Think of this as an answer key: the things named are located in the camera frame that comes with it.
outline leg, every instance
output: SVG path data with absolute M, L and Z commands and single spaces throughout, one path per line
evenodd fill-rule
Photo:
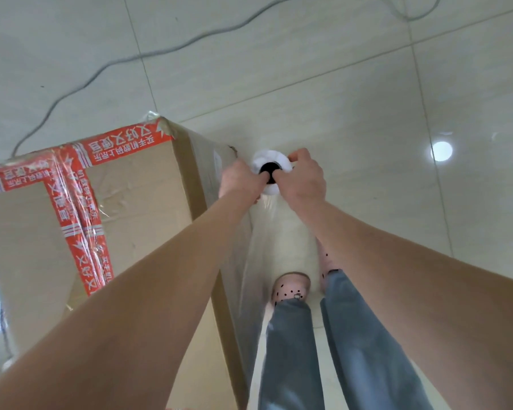
M 321 311 L 350 410 L 432 410 L 410 360 L 342 270 L 331 270 Z
M 307 287 L 303 288 L 282 280 L 286 276 L 274 285 L 277 294 L 272 297 L 275 310 L 266 332 L 259 409 L 324 410 L 312 315 L 303 300 L 309 279 L 305 277 Z

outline forearm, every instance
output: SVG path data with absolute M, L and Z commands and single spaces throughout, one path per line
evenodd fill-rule
M 0 378 L 0 410 L 163 409 L 253 200 L 226 194 L 92 296 Z
M 294 209 L 452 408 L 513 408 L 513 280 L 323 201 Z

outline left hand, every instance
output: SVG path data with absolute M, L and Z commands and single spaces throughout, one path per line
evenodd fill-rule
M 269 174 L 267 172 L 254 174 L 245 161 L 238 158 L 222 172 L 219 198 L 229 192 L 240 191 L 256 201 L 264 191 L 268 180 Z

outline clear plastic wrap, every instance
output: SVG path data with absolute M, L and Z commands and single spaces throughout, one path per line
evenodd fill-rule
M 154 114 L 0 165 L 0 370 L 203 213 L 218 198 L 222 169 L 235 158 L 227 145 Z M 259 206 L 271 210 L 271 200 Z M 209 304 L 220 336 L 214 355 L 224 353 L 217 365 L 226 361 L 232 380 L 242 377 L 247 386 L 268 298 L 260 244 L 252 240 L 247 215 Z M 207 341 L 198 331 L 192 343 Z M 199 353 L 189 347 L 185 360 L 196 362 Z M 190 395 L 175 391 L 170 406 L 198 407 L 180 402 Z

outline right hand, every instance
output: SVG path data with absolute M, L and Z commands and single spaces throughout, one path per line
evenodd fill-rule
M 306 148 L 301 148 L 289 155 L 291 162 L 297 162 L 295 168 L 286 173 L 276 169 L 272 176 L 283 198 L 289 206 L 296 209 L 311 200 L 324 200 L 326 194 L 326 181 L 323 170 L 312 159 Z

